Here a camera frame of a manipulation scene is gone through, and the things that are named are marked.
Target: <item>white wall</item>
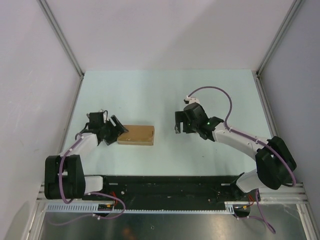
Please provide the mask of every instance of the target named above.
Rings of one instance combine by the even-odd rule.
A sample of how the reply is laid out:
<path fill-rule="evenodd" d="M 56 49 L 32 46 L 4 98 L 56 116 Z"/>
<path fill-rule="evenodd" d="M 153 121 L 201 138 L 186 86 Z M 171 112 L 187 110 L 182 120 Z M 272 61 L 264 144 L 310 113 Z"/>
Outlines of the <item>white wall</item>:
<path fill-rule="evenodd" d="M 45 159 L 61 144 L 79 77 L 36 0 L 1 1 L 0 32 L 0 239 L 17 240 Z"/>
<path fill-rule="evenodd" d="M 256 70 L 292 2 L 48 0 L 84 70 Z"/>
<path fill-rule="evenodd" d="M 281 136 L 320 225 L 320 1 L 307 0 L 262 74 Z"/>

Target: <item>metal floor plate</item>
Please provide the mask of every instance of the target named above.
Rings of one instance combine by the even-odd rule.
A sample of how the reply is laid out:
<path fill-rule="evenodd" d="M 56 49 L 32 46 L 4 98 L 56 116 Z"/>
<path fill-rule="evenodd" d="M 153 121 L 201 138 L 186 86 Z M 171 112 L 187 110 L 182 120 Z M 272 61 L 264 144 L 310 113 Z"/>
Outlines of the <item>metal floor plate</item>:
<path fill-rule="evenodd" d="M 306 240 L 295 204 L 263 205 L 273 235 L 255 219 L 236 220 L 230 214 L 124 214 L 113 220 L 85 217 L 66 226 L 43 221 L 41 240 Z M 66 222 L 83 213 L 47 212 L 55 223 Z M 252 216 L 259 216 L 257 206 Z"/>

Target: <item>brown box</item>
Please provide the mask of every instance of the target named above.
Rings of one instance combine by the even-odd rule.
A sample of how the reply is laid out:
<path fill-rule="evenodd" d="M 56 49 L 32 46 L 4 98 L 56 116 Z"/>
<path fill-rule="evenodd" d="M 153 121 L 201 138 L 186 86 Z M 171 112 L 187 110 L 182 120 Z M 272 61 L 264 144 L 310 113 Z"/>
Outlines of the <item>brown box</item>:
<path fill-rule="evenodd" d="M 119 144 L 153 146 L 155 127 L 145 125 L 124 125 L 129 132 L 125 132 L 117 138 Z"/>

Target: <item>table surface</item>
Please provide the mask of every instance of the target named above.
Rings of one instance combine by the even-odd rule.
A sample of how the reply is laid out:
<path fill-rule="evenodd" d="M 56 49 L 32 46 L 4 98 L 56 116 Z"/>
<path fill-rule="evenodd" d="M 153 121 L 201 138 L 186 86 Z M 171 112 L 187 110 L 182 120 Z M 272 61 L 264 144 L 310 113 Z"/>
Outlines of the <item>table surface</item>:
<path fill-rule="evenodd" d="M 194 134 L 175 134 L 175 111 L 198 87 L 227 91 L 233 103 L 228 123 L 257 136 L 270 137 L 267 121 L 251 70 L 137 70 L 87 71 L 65 141 L 66 149 L 88 121 L 87 113 L 100 109 L 116 115 L 124 125 L 153 125 L 153 146 L 107 146 L 102 142 L 85 159 L 85 175 L 238 175 L 255 162 L 227 145 Z M 209 117 L 224 119 L 226 96 L 204 89 L 196 96 Z"/>

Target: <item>purple cable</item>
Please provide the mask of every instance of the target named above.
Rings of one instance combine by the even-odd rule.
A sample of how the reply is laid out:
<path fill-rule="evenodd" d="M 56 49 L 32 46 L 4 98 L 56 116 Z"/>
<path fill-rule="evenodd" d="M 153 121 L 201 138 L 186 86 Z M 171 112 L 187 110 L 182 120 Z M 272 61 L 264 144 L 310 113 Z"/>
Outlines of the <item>purple cable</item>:
<path fill-rule="evenodd" d="M 63 200 L 63 202 L 65 204 L 70 204 L 73 199 L 70 199 L 70 201 L 68 201 L 66 199 L 66 196 L 65 196 L 65 193 L 64 193 L 64 187 L 63 187 L 63 182 L 62 182 L 62 173 L 63 173 L 63 168 L 64 168 L 64 162 L 66 160 L 66 157 L 67 155 L 71 152 L 71 150 L 73 150 L 79 143 L 81 143 L 82 139 L 83 139 L 83 136 L 82 134 L 77 134 L 80 136 L 80 138 L 65 152 L 65 154 L 63 155 L 61 161 L 60 161 L 60 166 L 59 166 L 59 176 L 58 176 L 58 181 L 59 181 L 59 190 L 60 190 L 60 195 L 61 195 L 61 198 Z"/>
<path fill-rule="evenodd" d="M 276 234 L 276 230 L 275 228 L 266 220 L 266 217 L 264 215 L 264 213 L 262 212 L 262 209 L 261 209 L 261 206 L 260 206 L 260 203 L 259 203 L 259 200 L 258 200 L 258 194 L 259 194 L 259 190 L 255 190 L 255 200 L 256 200 L 256 205 L 259 209 L 259 212 L 261 214 L 261 217 L 258 217 L 258 216 L 244 216 L 244 217 L 238 217 L 236 213 L 234 213 L 234 216 L 237 218 L 237 219 L 256 219 L 256 220 L 259 220 L 259 221 L 262 221 L 265 223 L 265 225 L 268 227 L 268 229 L 270 230 L 271 233 L 273 234 Z"/>
<path fill-rule="evenodd" d="M 122 206 L 123 206 L 122 211 L 121 211 L 119 214 L 115 215 L 115 216 L 109 216 L 109 217 L 108 217 L 108 216 L 93 215 L 92 213 L 90 213 L 90 214 L 84 214 L 84 215 L 78 216 L 78 217 L 76 217 L 76 218 L 74 218 L 74 219 L 72 219 L 72 220 L 69 220 L 69 221 L 66 221 L 66 222 L 62 222 L 62 223 L 55 223 L 55 222 L 52 222 L 49 218 L 47 218 L 48 223 L 51 224 L 51 225 L 53 225 L 53 226 L 59 227 L 59 226 L 68 225 L 68 224 L 70 224 L 70 223 L 73 223 L 73 222 L 75 222 L 75 221 L 77 221 L 77 220 L 79 220 L 79 219 L 85 218 L 85 217 L 93 216 L 93 217 L 97 217 L 97 219 L 116 219 L 116 218 L 120 217 L 122 214 L 124 214 L 124 212 L 125 212 L 125 210 L 126 210 L 126 205 L 125 205 L 125 203 L 124 203 L 121 199 L 119 199 L 119 198 L 117 198 L 117 197 L 115 197 L 115 196 L 111 196 L 111 195 L 104 194 L 104 193 L 101 193 L 101 192 L 94 192 L 94 191 L 91 192 L 91 193 L 88 193 L 88 194 L 86 194 L 86 195 L 91 195 L 91 194 L 100 195 L 100 196 L 104 196 L 104 197 L 111 198 L 111 199 L 114 199 L 114 200 L 119 201 L 119 202 L 122 204 Z"/>
<path fill-rule="evenodd" d="M 216 90 L 219 90 L 219 91 L 223 92 L 223 93 L 227 96 L 227 98 L 229 99 L 230 107 L 229 107 L 229 111 L 228 111 L 228 113 L 227 113 L 227 115 L 226 115 L 226 117 L 225 117 L 225 119 L 224 119 L 224 126 L 227 128 L 228 131 L 233 132 L 233 133 L 235 133 L 235 134 L 238 134 L 238 135 L 240 135 L 240 136 L 242 136 L 242 137 L 245 137 L 245 138 L 247 138 L 247 139 L 249 139 L 249 140 L 251 140 L 251 141 L 254 141 L 254 142 L 256 142 L 257 144 L 260 144 L 260 145 L 266 147 L 268 150 L 270 150 L 270 151 L 281 161 L 281 163 L 284 165 L 284 167 L 286 168 L 286 170 L 287 170 L 288 173 L 290 174 L 290 177 L 291 177 L 291 179 L 292 179 L 292 185 L 290 185 L 290 187 L 294 187 L 294 186 L 297 184 L 297 181 L 296 181 L 296 178 L 295 178 L 295 176 L 294 176 L 294 173 L 291 171 L 290 167 L 288 166 L 288 164 L 286 163 L 286 161 L 279 155 L 279 153 L 277 153 L 272 147 L 270 147 L 269 145 L 265 144 L 264 142 L 262 142 L 262 141 L 260 141 L 260 140 L 258 140 L 258 139 L 256 139 L 256 138 L 254 138 L 254 137 L 252 137 L 252 136 L 249 136 L 249 135 L 247 135 L 247 134 L 245 134 L 245 133 L 243 133 L 243 132 L 234 130 L 234 129 L 232 129 L 232 128 L 230 128 L 230 127 L 228 126 L 228 123 L 227 123 L 227 122 L 228 122 L 228 118 L 229 118 L 229 116 L 230 116 L 230 114 L 231 114 L 232 106 L 233 106 L 230 95 L 229 95 L 225 90 L 223 90 L 223 89 L 220 88 L 220 87 L 216 87 L 216 86 L 202 86 L 202 87 L 197 88 L 197 89 L 194 90 L 193 92 L 191 92 L 191 93 L 188 95 L 188 97 L 190 98 L 194 93 L 196 93 L 197 91 L 199 91 L 199 90 L 201 90 L 201 89 L 216 89 Z M 259 200 L 258 200 L 258 194 L 259 194 L 259 190 L 257 189 L 257 190 L 255 191 L 255 200 L 256 200 L 256 205 L 257 205 L 257 207 L 258 207 L 258 209 L 259 209 L 259 212 L 260 212 L 262 218 L 260 218 L 260 217 L 258 217 L 258 216 L 249 216 L 249 218 L 250 218 L 250 219 L 256 219 L 256 220 L 259 220 L 259 221 L 263 221 L 263 222 L 266 224 L 266 226 L 268 227 L 268 229 L 269 229 L 273 234 L 276 234 L 275 228 L 274 228 L 269 222 L 267 222 L 266 217 L 265 217 L 264 213 L 263 213 L 262 210 L 261 210 L 261 207 L 260 207 L 260 204 L 259 204 Z"/>

